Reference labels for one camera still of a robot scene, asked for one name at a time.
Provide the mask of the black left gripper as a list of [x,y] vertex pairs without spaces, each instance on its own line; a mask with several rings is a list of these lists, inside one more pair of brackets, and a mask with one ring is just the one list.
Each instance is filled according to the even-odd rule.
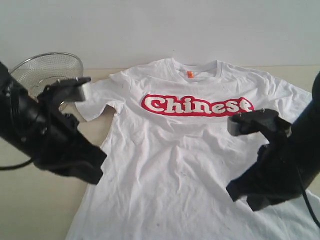
[[43,146],[33,164],[43,171],[97,185],[103,176],[101,166],[107,154],[81,135],[78,125],[73,114],[51,109],[42,129]]

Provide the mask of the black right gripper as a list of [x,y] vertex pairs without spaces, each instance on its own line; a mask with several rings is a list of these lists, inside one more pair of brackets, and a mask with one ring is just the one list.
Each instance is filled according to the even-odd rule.
[[308,149],[298,144],[262,145],[252,168],[231,180],[226,191],[234,202],[246,196],[256,212],[305,194]]

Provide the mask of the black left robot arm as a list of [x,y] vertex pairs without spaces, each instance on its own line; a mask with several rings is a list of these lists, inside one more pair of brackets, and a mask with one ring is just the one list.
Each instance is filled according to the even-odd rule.
[[62,102],[84,101],[84,85],[90,81],[90,77],[58,80],[33,98],[1,64],[0,137],[30,159],[0,169],[12,171],[34,164],[43,171],[98,184],[107,154],[80,133],[80,122],[73,114],[59,110]]

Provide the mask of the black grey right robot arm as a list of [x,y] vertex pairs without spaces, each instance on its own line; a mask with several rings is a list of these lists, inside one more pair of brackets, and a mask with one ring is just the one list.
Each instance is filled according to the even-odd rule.
[[311,102],[293,123],[268,108],[228,117],[230,135],[261,133],[268,141],[258,149],[253,165],[227,184],[233,202],[246,197],[251,210],[259,211],[305,195],[320,173],[319,76],[311,95]]

